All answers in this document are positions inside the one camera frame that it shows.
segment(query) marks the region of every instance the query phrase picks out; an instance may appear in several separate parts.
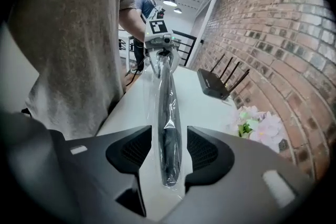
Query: person in blue shirt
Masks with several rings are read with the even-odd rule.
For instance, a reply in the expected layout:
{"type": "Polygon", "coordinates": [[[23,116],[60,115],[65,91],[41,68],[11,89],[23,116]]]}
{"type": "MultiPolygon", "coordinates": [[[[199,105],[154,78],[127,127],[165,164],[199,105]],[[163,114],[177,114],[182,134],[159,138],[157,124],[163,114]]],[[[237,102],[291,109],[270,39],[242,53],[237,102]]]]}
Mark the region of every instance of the person in blue shirt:
{"type": "MultiPolygon", "coordinates": [[[[155,8],[156,2],[154,0],[135,0],[135,7],[136,11],[138,12],[139,16],[141,16],[144,23],[148,19],[150,13],[155,8]]],[[[134,74],[138,71],[138,73],[142,73],[143,71],[143,60],[144,60],[144,49],[143,49],[143,42],[139,41],[138,39],[134,38],[134,55],[136,58],[136,64],[138,68],[132,69],[131,72],[134,74]]]]}

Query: forearm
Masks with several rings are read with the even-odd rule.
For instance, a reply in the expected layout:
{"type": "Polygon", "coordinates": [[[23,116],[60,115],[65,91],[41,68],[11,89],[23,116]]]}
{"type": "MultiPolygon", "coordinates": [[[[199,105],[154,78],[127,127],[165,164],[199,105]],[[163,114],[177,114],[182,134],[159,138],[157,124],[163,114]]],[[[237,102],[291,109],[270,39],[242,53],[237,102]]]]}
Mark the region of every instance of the forearm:
{"type": "Polygon", "coordinates": [[[119,11],[119,24],[132,36],[144,41],[146,25],[134,8],[119,11]]]}

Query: ceiling light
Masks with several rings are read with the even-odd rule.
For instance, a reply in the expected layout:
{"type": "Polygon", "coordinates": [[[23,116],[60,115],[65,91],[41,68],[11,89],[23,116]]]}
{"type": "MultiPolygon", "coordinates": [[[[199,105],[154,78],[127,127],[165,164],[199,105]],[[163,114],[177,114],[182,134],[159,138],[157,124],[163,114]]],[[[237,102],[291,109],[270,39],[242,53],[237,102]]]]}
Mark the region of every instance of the ceiling light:
{"type": "Polygon", "coordinates": [[[177,7],[177,3],[175,0],[165,0],[163,3],[168,6],[177,7]]]}
{"type": "Polygon", "coordinates": [[[178,14],[181,14],[181,13],[182,13],[182,11],[181,11],[180,8],[176,8],[176,9],[174,10],[174,12],[176,12],[176,13],[178,13],[178,14]]]}

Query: man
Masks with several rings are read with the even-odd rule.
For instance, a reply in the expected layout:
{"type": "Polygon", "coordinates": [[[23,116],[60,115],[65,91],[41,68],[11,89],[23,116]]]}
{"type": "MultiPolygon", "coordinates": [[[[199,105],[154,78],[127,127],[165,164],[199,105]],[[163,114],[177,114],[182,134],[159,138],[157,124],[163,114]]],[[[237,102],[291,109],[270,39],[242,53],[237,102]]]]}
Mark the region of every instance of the man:
{"type": "MultiPolygon", "coordinates": [[[[136,11],[138,12],[139,16],[146,22],[150,13],[155,8],[156,3],[154,0],[135,0],[136,11]]],[[[134,55],[135,59],[137,60],[136,65],[138,68],[132,69],[131,72],[134,74],[136,72],[142,73],[144,67],[144,50],[143,50],[143,42],[134,38],[134,55]]]]}
{"type": "Polygon", "coordinates": [[[26,105],[67,140],[97,134],[124,94],[118,21],[143,41],[134,0],[18,0],[9,29],[39,72],[26,105]]]}

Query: black pants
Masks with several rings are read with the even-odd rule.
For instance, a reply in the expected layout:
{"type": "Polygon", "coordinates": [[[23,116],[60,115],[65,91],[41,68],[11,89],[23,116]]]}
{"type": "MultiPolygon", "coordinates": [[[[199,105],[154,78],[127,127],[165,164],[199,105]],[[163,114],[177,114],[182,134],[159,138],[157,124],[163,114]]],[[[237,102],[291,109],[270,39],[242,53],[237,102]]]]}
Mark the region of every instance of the black pants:
{"type": "Polygon", "coordinates": [[[136,64],[138,65],[138,70],[142,71],[143,70],[143,60],[145,58],[143,43],[136,38],[134,38],[134,55],[137,60],[136,64]]]}

